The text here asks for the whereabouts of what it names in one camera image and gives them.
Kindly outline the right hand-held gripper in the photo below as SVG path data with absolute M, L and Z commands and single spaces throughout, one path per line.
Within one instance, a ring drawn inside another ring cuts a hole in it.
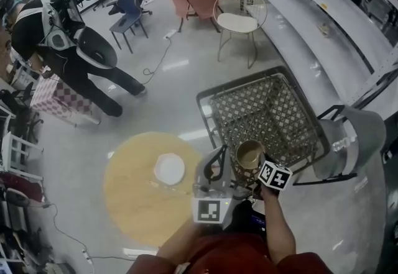
M 287 167 L 268 160 L 260 161 L 259 168 L 257 179 L 263 185 L 275 190 L 285 190 L 293 175 Z

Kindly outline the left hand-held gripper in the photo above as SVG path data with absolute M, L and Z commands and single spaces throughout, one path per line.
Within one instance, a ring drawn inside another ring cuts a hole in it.
M 198 164 L 198 173 L 204 179 L 196 179 L 192 186 L 192 214 L 195 223 L 226 224 L 232 215 L 235 202 L 234 189 L 227 176 L 229 171 L 230 151 L 227 145 L 212 150 Z

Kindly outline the beige ceramic cup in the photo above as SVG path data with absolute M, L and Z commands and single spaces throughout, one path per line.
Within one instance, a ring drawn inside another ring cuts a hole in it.
M 245 170 L 255 170 L 259 167 L 261 156 L 265 154 L 265 148 L 257 140 L 246 140 L 236 149 L 236 161 Z

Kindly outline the white round plate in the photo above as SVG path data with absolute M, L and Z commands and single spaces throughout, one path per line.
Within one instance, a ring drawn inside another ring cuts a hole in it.
M 167 186 L 177 185 L 185 175 L 185 164 L 182 158 L 174 153 L 162 154 L 155 163 L 154 175 Z

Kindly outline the person's left forearm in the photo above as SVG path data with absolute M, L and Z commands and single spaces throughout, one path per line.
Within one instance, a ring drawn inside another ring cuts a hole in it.
M 222 230 L 217 224 L 196 223 L 190 217 L 181 227 L 159 247 L 156 256 L 178 265 L 184 263 L 192 249 L 192 245 L 205 235 L 215 234 Z

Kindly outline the person's right forearm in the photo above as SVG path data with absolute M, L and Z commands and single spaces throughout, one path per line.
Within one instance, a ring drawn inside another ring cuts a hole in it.
M 287 224 L 278 196 L 261 186 L 266 223 L 266 239 L 271 260 L 277 265 L 289 255 L 296 254 L 295 237 Z

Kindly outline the person's black trousers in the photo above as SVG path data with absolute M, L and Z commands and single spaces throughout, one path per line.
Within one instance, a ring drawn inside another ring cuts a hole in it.
M 266 238 L 266 227 L 258 227 L 252 223 L 251 215 L 260 214 L 253 210 L 252 202 L 249 200 L 242 201 L 233 210 L 231 223 L 223 229 L 224 233 L 241 233 L 241 234 L 255 234 Z

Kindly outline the metal mesh basket cart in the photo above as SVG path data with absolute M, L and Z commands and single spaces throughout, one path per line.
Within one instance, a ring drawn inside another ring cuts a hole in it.
M 206 89 L 196 102 L 214 148 L 227 145 L 232 183 L 251 189 L 258 169 L 246 170 L 238 146 L 260 142 L 276 163 L 299 173 L 330 151 L 330 143 L 301 87 L 284 66 Z

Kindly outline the clear plastic water bottle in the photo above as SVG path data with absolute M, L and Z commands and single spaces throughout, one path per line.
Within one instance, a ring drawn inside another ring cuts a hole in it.
M 347 136 L 342 138 L 341 140 L 337 140 L 333 142 L 331 145 L 331 149 L 334 152 L 339 152 L 343 149 L 347 149 L 351 144 L 355 143 L 357 140 L 357 136 Z

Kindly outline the round wooden table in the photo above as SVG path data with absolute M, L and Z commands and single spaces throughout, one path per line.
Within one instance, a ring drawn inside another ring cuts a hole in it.
M 191 195 L 153 188 L 161 183 L 154 175 L 158 157 L 180 156 L 185 164 L 183 180 L 174 187 Z M 145 246 L 161 246 L 191 215 L 192 184 L 203 158 L 188 142 L 164 132 L 137 134 L 113 153 L 104 175 L 104 196 L 110 218 L 131 239 Z

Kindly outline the person's red shirt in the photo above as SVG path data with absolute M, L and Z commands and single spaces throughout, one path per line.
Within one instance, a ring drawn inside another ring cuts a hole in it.
M 218 234 L 198 239 L 180 265 L 140 255 L 126 274 L 333 274 L 315 253 L 289 255 L 274 264 L 259 235 Z

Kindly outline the grey shell chair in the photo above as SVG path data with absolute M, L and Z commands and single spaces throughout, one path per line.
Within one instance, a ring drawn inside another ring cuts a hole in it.
M 294 186 L 321 185 L 355 178 L 374 156 L 380 154 L 386 141 L 384 121 L 372 111 L 334 105 L 317 119 L 328 141 L 329 150 L 312 165 L 317 180 L 296 180 Z M 332 151 L 332 143 L 347 136 L 357 136 L 356 142 L 347 149 Z

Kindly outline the pink checkered cloth table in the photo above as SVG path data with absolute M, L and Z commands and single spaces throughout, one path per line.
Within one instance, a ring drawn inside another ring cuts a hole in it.
M 95 115 L 95 105 L 71 89 L 57 75 L 49 78 L 40 76 L 30 108 L 74 126 L 83 121 L 90 121 L 96 125 L 100 123 L 100 119 Z

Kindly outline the blue chair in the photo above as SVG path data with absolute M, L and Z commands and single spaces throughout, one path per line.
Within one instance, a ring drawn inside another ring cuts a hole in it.
M 143 14 L 148 14 L 152 15 L 152 11 L 148 10 L 143 10 L 141 7 L 142 0 L 117 0 L 116 2 L 113 3 L 113 6 L 116 9 L 119 9 L 119 11 L 122 14 L 122 17 L 118 19 L 117 22 L 115 22 L 110 28 L 109 31 L 111 32 L 116 44 L 118 45 L 119 49 L 121 49 L 121 45 L 118 42 L 116 38 L 116 34 L 121 34 L 126 42 L 126 45 L 130 51 L 131 54 L 133 54 L 132 48 L 130 46 L 130 43 L 127 39 L 126 32 L 130 30 L 133 35 L 135 35 L 135 32 L 133 30 L 134 25 L 138 25 L 145 37 L 148 39 L 148 34 L 142 24 L 142 15 Z

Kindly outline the black office chair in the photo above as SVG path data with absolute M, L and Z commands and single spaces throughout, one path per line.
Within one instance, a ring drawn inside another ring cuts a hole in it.
M 20 138 L 29 142 L 38 143 L 35 129 L 44 121 L 40 118 L 37 111 L 31 109 L 27 103 L 34 95 L 33 82 L 29 83 L 24 90 L 17 89 L 10 92 L 6 89 L 0 90 L 0 102 L 3 102 L 11 111 L 15 118 L 9 122 L 8 128 L 11 132 Z

